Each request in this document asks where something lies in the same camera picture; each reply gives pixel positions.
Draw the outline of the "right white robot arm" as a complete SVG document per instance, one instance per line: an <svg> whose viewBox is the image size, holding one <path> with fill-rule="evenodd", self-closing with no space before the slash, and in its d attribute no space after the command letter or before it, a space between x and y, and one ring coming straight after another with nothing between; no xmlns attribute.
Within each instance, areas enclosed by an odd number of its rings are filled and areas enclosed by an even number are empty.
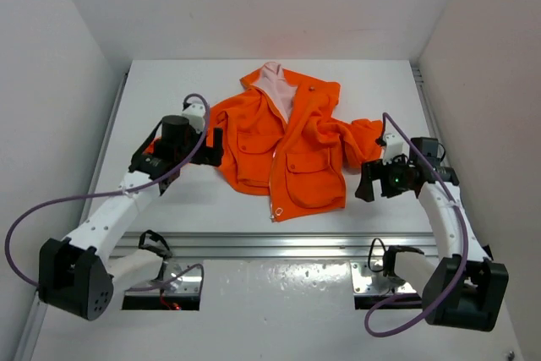
<svg viewBox="0 0 541 361"><path fill-rule="evenodd" d="M362 165L356 197L374 201L375 182L385 198L414 193L429 220L439 262L433 264L421 249L388 245L379 265L367 261L370 272L395 286L409 284L430 325L492 331L509 274L476 239L460 201L456 172L442 164L440 142L411 138L408 154L403 154L402 141L394 134L384 134L378 143L383 155Z"/></svg>

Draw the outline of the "orange zip-up jacket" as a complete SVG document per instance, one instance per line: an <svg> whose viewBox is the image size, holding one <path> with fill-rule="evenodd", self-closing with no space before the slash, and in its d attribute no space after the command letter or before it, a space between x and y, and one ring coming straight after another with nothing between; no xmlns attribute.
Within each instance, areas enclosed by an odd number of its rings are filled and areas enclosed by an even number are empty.
<svg viewBox="0 0 541 361"><path fill-rule="evenodd" d="M223 132L218 170L243 194L267 196L283 222L346 205L344 167L380 157L382 122L334 118L341 86L269 62L240 80L243 92L214 105Z"/></svg>

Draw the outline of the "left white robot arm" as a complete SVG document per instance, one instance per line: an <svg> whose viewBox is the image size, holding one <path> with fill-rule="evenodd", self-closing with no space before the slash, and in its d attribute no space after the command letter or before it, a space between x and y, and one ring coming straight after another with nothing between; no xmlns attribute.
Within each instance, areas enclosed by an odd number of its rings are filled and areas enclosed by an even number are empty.
<svg viewBox="0 0 541 361"><path fill-rule="evenodd" d="M164 269L172 253L168 247L147 244L161 240L148 230L139 246L112 260L112 251L152 201L164 195L187 163L221 165L223 131L209 130L204 118L168 115L132 155L119 190L64 239L48 239L40 250L39 299L85 320L100 317L117 293L151 289L164 284Z"/></svg>

